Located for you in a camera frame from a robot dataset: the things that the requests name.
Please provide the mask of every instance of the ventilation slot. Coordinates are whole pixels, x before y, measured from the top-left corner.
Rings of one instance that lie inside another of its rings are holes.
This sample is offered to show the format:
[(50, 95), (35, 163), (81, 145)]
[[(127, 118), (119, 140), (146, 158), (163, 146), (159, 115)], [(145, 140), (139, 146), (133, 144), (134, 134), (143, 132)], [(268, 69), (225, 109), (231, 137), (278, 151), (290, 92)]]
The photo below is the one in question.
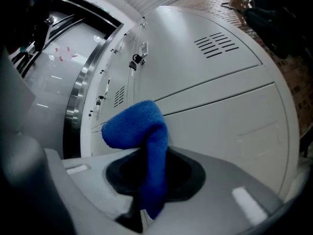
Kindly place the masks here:
[(201, 41), (200, 43), (197, 43), (197, 45), (203, 44), (203, 43), (208, 42), (208, 41), (209, 41), (209, 39)]
[(232, 48), (232, 49), (227, 49), (227, 50), (225, 50), (225, 51), (231, 51), (231, 50), (233, 50), (233, 49), (239, 49), (239, 47), (235, 47), (235, 48)]
[(196, 43), (196, 42), (199, 42), (199, 41), (201, 41), (201, 40), (204, 40), (204, 39), (206, 39), (206, 37), (201, 38), (201, 39), (199, 39), (199, 40), (196, 40), (195, 43)]
[(219, 53), (213, 54), (213, 55), (211, 55), (211, 56), (208, 56), (208, 57), (206, 57), (206, 58), (214, 57), (214, 56), (219, 55), (219, 54), (221, 54), (221, 53), (222, 53), (222, 52), (219, 52)]
[(124, 102), (125, 86), (115, 93), (114, 108)]
[(207, 44), (205, 44), (205, 45), (201, 45), (201, 46), (199, 46), (199, 48), (202, 48), (202, 47), (207, 46), (207, 45), (210, 45), (210, 44), (212, 44), (212, 42), (209, 42), (209, 43), (207, 43)]
[(216, 33), (216, 34), (213, 34), (213, 35), (211, 35), (210, 37), (216, 36), (216, 35), (218, 35), (218, 34), (221, 34), (221, 32)]
[(220, 38), (220, 39), (215, 40), (215, 41), (218, 42), (218, 41), (221, 41), (221, 40), (224, 40), (224, 39), (227, 39), (227, 37), (223, 37), (223, 38)]
[[(201, 38), (195, 41), (196, 46), (203, 51), (206, 58), (214, 57), (225, 52), (238, 49), (235, 43), (232, 42), (228, 37), (226, 37), (221, 32), (215, 33), (208, 37)], [(115, 103), (120, 102), (121, 97), (117, 97)]]
[(217, 36), (217, 37), (212, 37), (212, 39), (216, 39), (216, 38), (219, 38), (219, 37), (223, 37), (225, 35), (220, 35), (220, 36)]
[(96, 115), (96, 121), (99, 120), (99, 116), (100, 116), (100, 110), (97, 111), (97, 115)]

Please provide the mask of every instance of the locker lock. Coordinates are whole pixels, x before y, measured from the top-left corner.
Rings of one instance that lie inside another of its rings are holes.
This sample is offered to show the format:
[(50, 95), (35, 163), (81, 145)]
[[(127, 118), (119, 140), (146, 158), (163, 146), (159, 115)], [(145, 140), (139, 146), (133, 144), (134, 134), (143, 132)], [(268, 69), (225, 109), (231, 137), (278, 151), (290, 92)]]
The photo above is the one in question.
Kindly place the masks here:
[(136, 64), (139, 64), (142, 60), (142, 57), (139, 55), (139, 54), (135, 54), (133, 56), (133, 61), (136, 63)]
[(134, 61), (130, 61), (129, 62), (129, 68), (132, 68), (133, 70), (137, 70), (137, 65)]
[(91, 113), (92, 113), (92, 112), (93, 112), (93, 111), (90, 111), (89, 114), (88, 114), (89, 120), (90, 120), (90, 117), (91, 117)]

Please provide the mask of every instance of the gray panel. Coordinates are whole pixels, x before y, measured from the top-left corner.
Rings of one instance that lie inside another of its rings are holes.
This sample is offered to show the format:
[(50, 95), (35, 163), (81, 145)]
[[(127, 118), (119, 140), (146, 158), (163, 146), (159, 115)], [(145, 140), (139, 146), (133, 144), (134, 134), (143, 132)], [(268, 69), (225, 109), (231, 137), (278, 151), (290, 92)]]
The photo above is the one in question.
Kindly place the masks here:
[(278, 194), (288, 158), (283, 112), (276, 86), (268, 85), (167, 115), (169, 144), (229, 161)]
[(81, 193), (67, 174), (56, 151), (46, 149), (45, 153), (52, 180), (72, 218), (78, 235), (136, 234), (110, 220)]
[[(199, 153), (172, 147), (198, 161), (206, 172), (203, 187), (188, 201), (166, 203), (164, 209), (147, 231), (149, 235), (158, 234), (238, 234), (249, 229), (250, 223), (236, 204), (231, 192), (244, 186), (252, 197), (268, 213), (275, 212), (281, 205), (279, 197), (268, 187), (245, 173), (237, 166)], [(134, 149), (96, 158), (71, 159), (63, 161), (66, 168), (87, 165), (88, 170), (71, 174), (82, 193), (100, 210), (108, 212), (105, 203), (112, 198), (113, 190), (103, 173), (114, 160), (130, 154)], [(112, 202), (118, 202), (118, 194)]]
[(269, 213), (281, 201), (270, 189), (237, 166), (223, 160), (172, 147), (201, 163), (206, 180), (201, 190), (188, 201), (166, 203), (147, 235), (234, 235), (251, 228), (231, 192), (245, 186), (253, 198)]
[(218, 24), (165, 7), (147, 15), (139, 45), (144, 42), (149, 54), (135, 72), (135, 102), (159, 100), (261, 64), (243, 42)]
[(7, 50), (1, 45), (0, 59), (0, 123), (1, 131), (21, 130), (24, 118), (31, 107), (34, 94), (8, 59)]
[(168, 96), (158, 100), (156, 104), (167, 115), (223, 100), (270, 83), (273, 83), (273, 79), (267, 69), (258, 66)]

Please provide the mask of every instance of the stainless steel trim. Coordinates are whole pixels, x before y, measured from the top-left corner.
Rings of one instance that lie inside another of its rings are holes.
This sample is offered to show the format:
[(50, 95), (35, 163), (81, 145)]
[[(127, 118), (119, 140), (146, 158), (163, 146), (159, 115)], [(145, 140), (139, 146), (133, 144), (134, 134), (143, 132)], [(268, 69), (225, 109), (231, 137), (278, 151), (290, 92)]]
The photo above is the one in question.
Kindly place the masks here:
[(56, 22), (56, 23), (53, 25), (53, 27), (57, 26), (58, 24), (60, 24), (60, 23), (62, 23), (62, 22), (64, 22), (64, 21), (66, 21), (67, 19), (70, 19), (70, 18), (72, 18), (72, 17), (74, 17), (74, 16), (75, 16), (75, 14), (72, 14), (72, 15), (69, 15), (69, 16), (67, 16), (67, 17), (65, 17), (65, 18), (62, 18), (61, 20), (59, 20), (58, 22)]
[[(80, 19), (78, 21), (75, 21), (65, 27), (64, 29), (60, 30), (57, 34), (55, 34), (52, 38), (49, 39), (49, 41), (45, 44), (43, 50), (48, 47), (49, 44), (51, 44), (52, 41), (63, 35), (68, 30), (72, 29), (73, 27), (77, 26), (78, 24), (82, 23), (83, 19)], [(24, 66), (24, 69), (22, 69), (21, 74), (22, 77), (25, 77), (26, 73), (28, 72), (29, 68), (32, 66), (34, 61), (38, 58), (38, 56), (41, 54), (42, 51), (36, 51), (33, 53), (33, 57), (28, 61), (28, 63)]]
[[(99, 5), (97, 5), (97, 4), (93, 3), (93, 2), (89, 2), (89, 1), (87, 1), (87, 0), (82, 0), (82, 1), (87, 2), (87, 3), (89, 3), (90, 5), (93, 5), (93, 6), (95, 6), (95, 7), (101, 9), (101, 7), (100, 7)], [(119, 19), (115, 18), (115, 17), (112, 16), (110, 13), (109, 13), (109, 15), (110, 15), (110, 17), (114, 18), (114, 19), (117, 20), (118, 22), (122, 23)]]
[(123, 27), (123, 23), (105, 40), (103, 39), (93, 50), (85, 65), (80, 71), (72, 89), (64, 121), (63, 153), (64, 158), (80, 157), (80, 128), (82, 122), (83, 108), (87, 91), (93, 77), (94, 71), (100, 61), (103, 51), (109, 46), (112, 39)]
[(58, 33), (59, 30), (62, 30), (62, 28), (66, 27), (67, 25), (71, 24), (75, 21), (74, 14), (70, 15), (66, 18), (61, 19), (56, 24), (53, 25), (52, 31), (50, 33), (50, 37), (52, 37), (54, 34)]
[(111, 24), (114, 28), (117, 28), (117, 26), (115, 26), (114, 24), (112, 24), (109, 20), (107, 20), (107, 19), (105, 19), (105, 18), (103, 18), (103, 17), (100, 17), (97, 13), (94, 13), (93, 11), (88, 10), (88, 9), (86, 9), (85, 7), (83, 7), (83, 6), (79, 5), (79, 4), (76, 4), (76, 3), (71, 2), (71, 1), (68, 1), (68, 0), (61, 0), (61, 1), (63, 1), (63, 2), (68, 2), (68, 3), (70, 3), (70, 4), (73, 4), (73, 5), (77, 6), (77, 7), (80, 7), (80, 8), (82, 8), (82, 9), (88, 11), (89, 13), (94, 14), (94, 15), (97, 16), (98, 18), (100, 18), (100, 19), (106, 21), (108, 24)]

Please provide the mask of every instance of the blue towel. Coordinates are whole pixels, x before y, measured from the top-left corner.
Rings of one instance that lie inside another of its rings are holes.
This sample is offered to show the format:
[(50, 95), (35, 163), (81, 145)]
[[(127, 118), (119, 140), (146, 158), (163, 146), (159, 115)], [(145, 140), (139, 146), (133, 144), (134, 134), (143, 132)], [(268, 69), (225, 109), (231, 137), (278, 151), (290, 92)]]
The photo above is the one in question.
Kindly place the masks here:
[(167, 194), (168, 133), (161, 111), (153, 101), (142, 101), (111, 118), (101, 132), (111, 148), (146, 147), (147, 176), (139, 189), (139, 203), (140, 209), (145, 209), (154, 219), (162, 210)]

